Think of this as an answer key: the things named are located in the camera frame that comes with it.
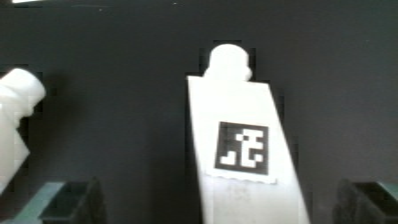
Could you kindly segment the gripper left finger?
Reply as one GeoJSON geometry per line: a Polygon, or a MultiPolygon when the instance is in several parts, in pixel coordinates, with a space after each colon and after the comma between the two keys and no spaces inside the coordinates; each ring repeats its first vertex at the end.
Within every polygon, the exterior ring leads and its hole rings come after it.
{"type": "Polygon", "coordinates": [[[107,224],[100,180],[49,182],[11,224],[107,224]]]}

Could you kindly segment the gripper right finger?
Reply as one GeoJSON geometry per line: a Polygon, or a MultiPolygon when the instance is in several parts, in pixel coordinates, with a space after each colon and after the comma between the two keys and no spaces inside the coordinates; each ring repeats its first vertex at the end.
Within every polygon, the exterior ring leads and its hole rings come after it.
{"type": "Polygon", "coordinates": [[[342,180],[335,224],[398,224],[398,183],[342,180]]]}

